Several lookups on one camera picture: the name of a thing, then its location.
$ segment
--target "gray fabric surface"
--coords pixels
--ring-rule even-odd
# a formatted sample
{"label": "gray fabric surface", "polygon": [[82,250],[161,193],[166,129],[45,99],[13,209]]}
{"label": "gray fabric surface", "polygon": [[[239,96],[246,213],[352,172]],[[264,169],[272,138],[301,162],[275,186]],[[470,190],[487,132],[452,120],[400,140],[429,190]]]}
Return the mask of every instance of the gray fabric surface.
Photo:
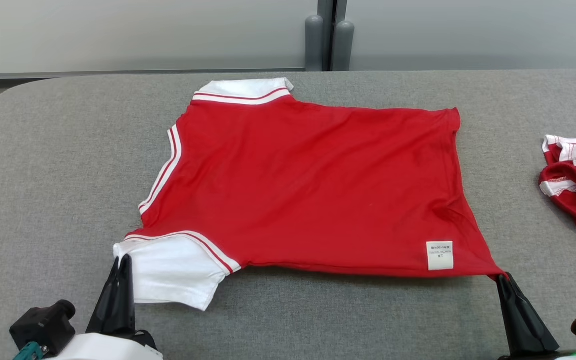
{"label": "gray fabric surface", "polygon": [[[576,138],[576,71],[104,75],[0,96],[0,360],[28,308],[68,299],[82,333],[170,157],[167,129],[210,80],[287,76],[298,100],[458,107],[466,196],[497,263],[562,348],[576,347],[576,228],[537,186],[544,134]],[[166,360],[496,359],[507,353],[494,282],[247,268],[206,312],[137,305]]]}

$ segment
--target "white label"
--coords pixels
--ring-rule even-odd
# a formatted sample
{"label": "white label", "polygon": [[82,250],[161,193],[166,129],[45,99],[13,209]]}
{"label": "white label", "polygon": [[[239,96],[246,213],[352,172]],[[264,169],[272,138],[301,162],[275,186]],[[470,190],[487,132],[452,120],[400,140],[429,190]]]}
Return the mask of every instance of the white label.
{"label": "white label", "polygon": [[452,241],[428,241],[428,270],[448,270],[455,268]]}

